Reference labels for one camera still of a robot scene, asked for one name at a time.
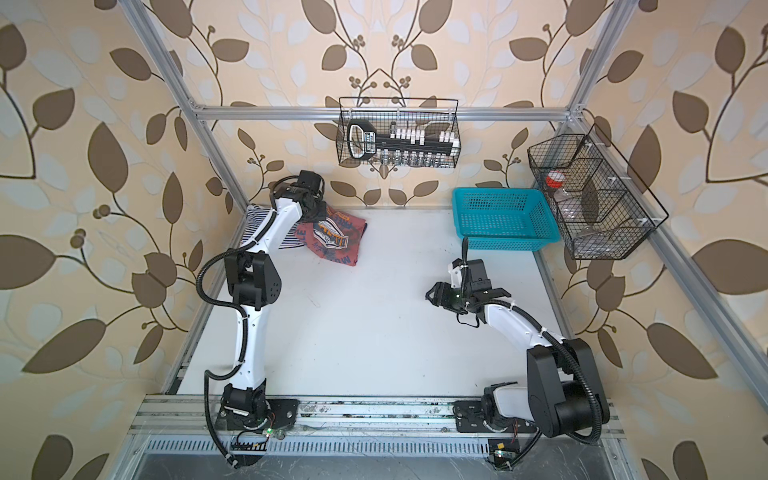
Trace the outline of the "maroon garment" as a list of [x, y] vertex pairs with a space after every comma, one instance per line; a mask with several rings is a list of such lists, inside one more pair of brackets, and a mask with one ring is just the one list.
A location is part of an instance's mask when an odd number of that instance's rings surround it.
[[316, 220], [298, 223], [295, 235], [318, 257], [354, 267], [366, 229], [364, 219], [327, 206]]

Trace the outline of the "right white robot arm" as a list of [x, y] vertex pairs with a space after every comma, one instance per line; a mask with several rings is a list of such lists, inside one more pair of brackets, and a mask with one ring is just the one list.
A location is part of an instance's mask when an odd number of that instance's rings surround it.
[[597, 443], [610, 409], [588, 344], [551, 332], [507, 290], [494, 288], [483, 261], [456, 259], [449, 274], [450, 280], [435, 283], [425, 299], [457, 320], [472, 315], [474, 328], [492, 327], [525, 356], [523, 383], [484, 390], [480, 404], [485, 427], [503, 432], [514, 421], [525, 420], [548, 438], [564, 435]]

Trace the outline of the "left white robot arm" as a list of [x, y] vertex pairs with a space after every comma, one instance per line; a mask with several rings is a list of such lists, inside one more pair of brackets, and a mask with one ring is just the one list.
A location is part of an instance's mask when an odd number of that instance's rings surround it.
[[270, 189], [270, 208], [262, 219], [250, 217], [240, 247], [224, 258], [227, 288], [237, 308], [239, 349], [222, 394], [222, 409], [247, 429], [269, 427], [273, 414], [266, 398], [266, 327], [282, 280], [271, 257], [299, 222], [324, 211], [325, 181], [303, 170]]

